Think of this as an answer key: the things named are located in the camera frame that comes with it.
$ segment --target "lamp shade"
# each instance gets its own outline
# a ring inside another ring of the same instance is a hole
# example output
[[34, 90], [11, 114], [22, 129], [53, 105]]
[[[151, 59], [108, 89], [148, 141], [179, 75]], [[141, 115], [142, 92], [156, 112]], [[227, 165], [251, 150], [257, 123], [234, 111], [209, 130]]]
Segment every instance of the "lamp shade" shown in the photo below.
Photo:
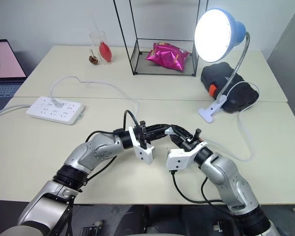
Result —
[[214, 8], [205, 12], [195, 30], [195, 46], [199, 56], [207, 62], [215, 62], [241, 43], [246, 34], [243, 23], [236, 21], [225, 10]]

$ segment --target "white power strip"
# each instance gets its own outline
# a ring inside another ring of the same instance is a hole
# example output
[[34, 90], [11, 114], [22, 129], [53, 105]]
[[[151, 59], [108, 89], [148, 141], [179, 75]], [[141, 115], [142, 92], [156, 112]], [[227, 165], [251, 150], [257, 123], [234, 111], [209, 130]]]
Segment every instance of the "white power strip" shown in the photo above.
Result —
[[56, 107], [50, 97], [40, 97], [28, 108], [26, 114], [34, 118], [63, 124], [74, 124], [77, 119], [83, 116], [84, 106], [81, 103], [59, 99], [57, 101], [63, 106]]

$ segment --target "laptop keyboard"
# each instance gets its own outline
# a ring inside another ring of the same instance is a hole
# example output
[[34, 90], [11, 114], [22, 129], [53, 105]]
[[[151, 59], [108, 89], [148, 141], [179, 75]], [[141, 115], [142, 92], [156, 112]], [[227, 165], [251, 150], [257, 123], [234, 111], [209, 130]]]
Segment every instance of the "laptop keyboard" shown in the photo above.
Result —
[[21, 85], [0, 85], [0, 97], [13, 97]]

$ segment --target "pink snack bag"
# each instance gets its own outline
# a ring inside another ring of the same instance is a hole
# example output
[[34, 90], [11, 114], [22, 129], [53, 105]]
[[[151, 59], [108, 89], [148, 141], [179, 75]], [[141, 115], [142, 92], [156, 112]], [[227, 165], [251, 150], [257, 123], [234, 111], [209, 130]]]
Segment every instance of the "pink snack bag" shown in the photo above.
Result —
[[149, 52], [146, 60], [150, 60], [160, 66], [183, 71], [187, 51], [169, 43], [154, 43], [154, 49]]

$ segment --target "table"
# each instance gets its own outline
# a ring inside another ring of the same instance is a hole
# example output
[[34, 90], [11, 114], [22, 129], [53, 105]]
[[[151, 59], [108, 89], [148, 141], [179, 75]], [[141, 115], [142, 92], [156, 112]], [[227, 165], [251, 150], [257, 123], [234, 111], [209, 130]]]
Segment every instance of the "table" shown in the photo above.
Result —
[[[114, 63], [93, 65], [88, 61], [87, 46], [54, 46], [37, 68], [31, 73], [15, 97], [49, 96], [53, 83], [66, 76], [81, 80], [112, 83], [135, 99], [212, 101], [200, 74], [208, 63], [199, 59], [196, 77], [188, 76], [133, 76], [124, 48], [112, 48]], [[235, 68], [241, 52], [232, 51], [222, 61]], [[246, 81], [258, 85], [260, 101], [287, 102], [261, 52], [248, 52], [238, 72]], [[124, 98], [114, 88], [103, 85], [82, 85], [70, 79], [59, 83], [54, 90], [58, 97]]]
[[[25, 109], [0, 117], [0, 200], [30, 201], [91, 131], [122, 127], [123, 111], [134, 109], [125, 99], [66, 99], [86, 106], [85, 115], [73, 126], [31, 118]], [[8, 105], [30, 104], [35, 100], [35, 97], [16, 97]], [[207, 124], [197, 109], [209, 104], [209, 101], [141, 100], [138, 119], [144, 119], [147, 125], [178, 124], [190, 132], [201, 128], [204, 137], [222, 143], [241, 158], [248, 157], [236, 114], [220, 112], [214, 123]], [[295, 117], [291, 109], [284, 102], [258, 102], [242, 118], [254, 140], [256, 158], [248, 163], [235, 160], [239, 171], [261, 204], [295, 204]], [[165, 169], [167, 151], [176, 146], [168, 137], [152, 144], [156, 149], [150, 166], [136, 159], [132, 149], [126, 150], [83, 188], [75, 203], [187, 204]], [[176, 179], [183, 193], [202, 200], [199, 186], [204, 175], [195, 164], [179, 171]], [[207, 183], [205, 193], [209, 199], [219, 198], [211, 183]]]

